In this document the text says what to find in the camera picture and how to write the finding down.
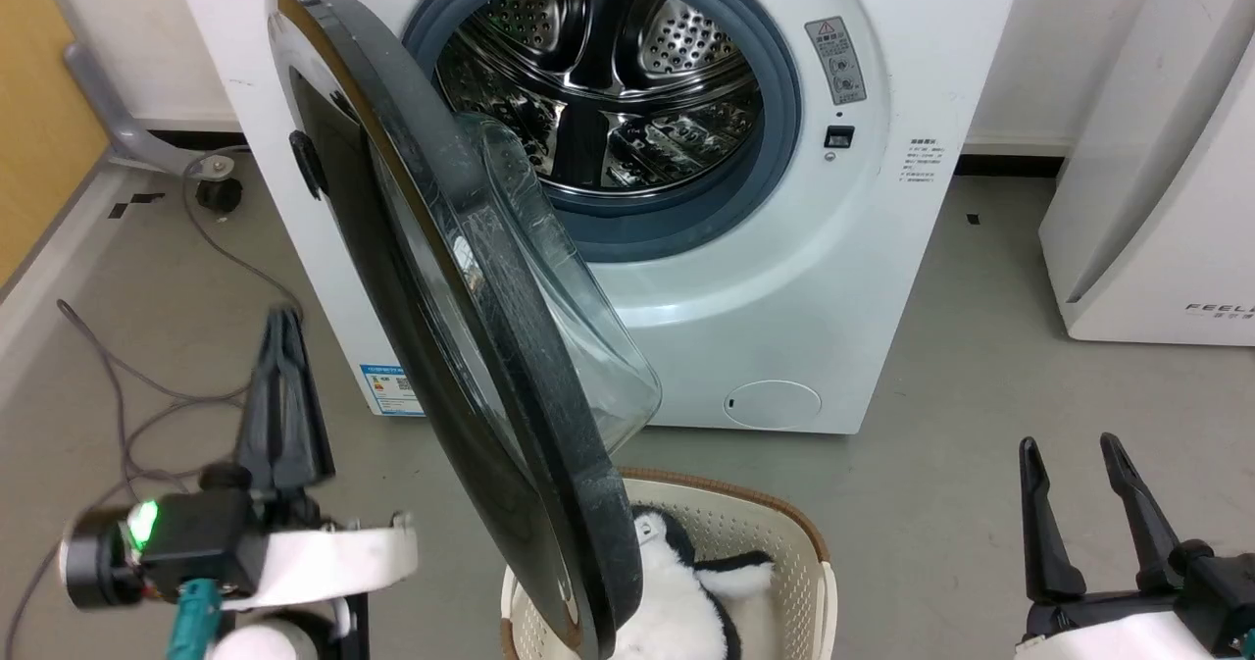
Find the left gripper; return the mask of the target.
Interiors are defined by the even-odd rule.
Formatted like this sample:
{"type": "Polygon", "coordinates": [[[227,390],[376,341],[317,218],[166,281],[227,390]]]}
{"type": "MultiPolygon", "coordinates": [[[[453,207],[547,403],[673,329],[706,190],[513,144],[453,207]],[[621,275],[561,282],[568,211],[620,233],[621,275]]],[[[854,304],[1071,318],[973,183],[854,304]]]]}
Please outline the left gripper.
{"type": "Polygon", "coordinates": [[[420,550],[408,514],[363,528],[328,517],[307,494],[335,476],[301,319],[270,310],[238,422],[238,467],[207,468],[192,493],[82,513],[60,540],[60,583],[82,610],[174,604],[210,583],[226,610],[246,611],[371,593],[413,575],[420,550]]]}

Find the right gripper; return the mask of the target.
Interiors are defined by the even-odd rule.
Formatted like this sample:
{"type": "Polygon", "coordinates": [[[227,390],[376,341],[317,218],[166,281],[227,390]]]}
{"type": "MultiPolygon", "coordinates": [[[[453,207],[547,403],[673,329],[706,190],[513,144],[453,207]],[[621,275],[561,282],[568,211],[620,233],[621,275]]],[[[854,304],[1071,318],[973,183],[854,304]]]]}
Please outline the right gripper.
{"type": "Polygon", "coordinates": [[[1019,442],[1024,583],[1035,606],[1017,657],[1252,657],[1252,553],[1215,555],[1201,540],[1180,545],[1119,437],[1103,432],[1101,450],[1109,486],[1124,504],[1140,591],[1079,600],[1086,578],[1071,563],[1060,536],[1038,442],[1024,437],[1019,442]]]}

